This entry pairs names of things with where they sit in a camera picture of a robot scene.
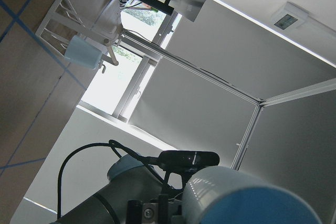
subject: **screw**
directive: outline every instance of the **screw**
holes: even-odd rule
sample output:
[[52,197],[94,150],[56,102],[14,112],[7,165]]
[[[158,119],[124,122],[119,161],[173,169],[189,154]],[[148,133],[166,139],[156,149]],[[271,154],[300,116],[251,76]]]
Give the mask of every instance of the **screw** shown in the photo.
[[145,211],[143,212],[143,216],[145,219],[152,219],[154,216],[154,211],[152,208],[146,208]]

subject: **metal beam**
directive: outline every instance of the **metal beam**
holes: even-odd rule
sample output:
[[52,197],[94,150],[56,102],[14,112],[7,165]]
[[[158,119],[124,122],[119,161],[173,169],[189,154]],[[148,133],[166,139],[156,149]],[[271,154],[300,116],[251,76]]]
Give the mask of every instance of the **metal beam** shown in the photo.
[[302,89],[298,89],[295,91],[291,91],[288,93],[284,93],[281,95],[277,95],[275,97],[271,97],[266,99],[260,103],[261,106],[267,107],[274,104],[279,104],[283,102],[288,102],[292,100],[296,100],[299,98],[309,97],[314,94],[320,94],[328,91],[336,90],[336,78],[328,81],[320,82]]
[[236,96],[254,104],[254,105],[259,105],[260,103],[260,99],[253,97],[252,95],[238,89],[237,87],[233,86],[232,84],[225,82],[224,80],[222,80],[221,78],[212,75],[211,73],[204,71],[203,69],[198,68],[197,66],[191,64],[190,62],[175,56],[171,53],[169,53],[168,51],[162,49],[161,47],[159,47],[158,45],[155,45],[149,41],[146,41],[136,35],[134,35],[133,33],[129,32],[129,31],[123,31],[123,35],[127,40],[130,40],[132,42],[134,42],[135,44],[138,44],[141,47],[141,51],[151,51],[152,54],[156,54],[156,55],[160,55],[161,57],[168,59],[176,64],[178,64],[179,66],[189,70],[190,72],[193,72],[194,74],[210,81],[211,83],[221,87],[222,89],[225,89],[229,92],[231,92],[232,94],[235,94]]
[[256,127],[256,124],[258,122],[258,119],[260,117],[262,111],[262,107],[257,105],[254,109],[254,112],[252,114],[252,117],[250,119],[250,122],[247,125],[247,129],[245,131],[245,134],[243,136],[242,142],[239,144],[238,151],[236,153],[236,156],[232,162],[231,169],[238,170],[240,167],[240,164],[242,163],[242,160],[244,158],[246,149],[248,147],[248,143],[251,139],[252,133]]

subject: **black band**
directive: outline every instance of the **black band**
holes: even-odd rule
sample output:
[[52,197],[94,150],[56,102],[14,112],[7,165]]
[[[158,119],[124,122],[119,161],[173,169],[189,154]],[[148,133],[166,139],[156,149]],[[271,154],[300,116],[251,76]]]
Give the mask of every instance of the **black band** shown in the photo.
[[111,207],[110,203],[108,203],[108,201],[101,196],[99,193],[95,193],[93,195],[96,199],[98,199],[106,208],[107,212],[110,214],[110,216],[112,217],[113,221],[115,224],[120,224],[120,220],[117,216],[117,214],[115,213],[115,211],[113,210],[113,208]]

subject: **white cylinder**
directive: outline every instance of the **white cylinder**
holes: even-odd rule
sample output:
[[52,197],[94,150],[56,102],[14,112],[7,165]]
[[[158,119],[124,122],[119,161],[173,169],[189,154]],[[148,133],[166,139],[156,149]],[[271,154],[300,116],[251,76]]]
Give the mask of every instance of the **white cylinder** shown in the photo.
[[297,195],[226,167],[194,174],[182,202],[187,224],[321,224]]

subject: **light blue bucket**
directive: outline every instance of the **light blue bucket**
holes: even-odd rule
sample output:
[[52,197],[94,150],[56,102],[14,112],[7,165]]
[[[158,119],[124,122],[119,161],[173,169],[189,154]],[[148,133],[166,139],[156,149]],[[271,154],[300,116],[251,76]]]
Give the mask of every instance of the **light blue bucket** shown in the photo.
[[102,52],[79,36],[71,39],[65,52],[65,59],[83,67],[95,69],[101,59]]

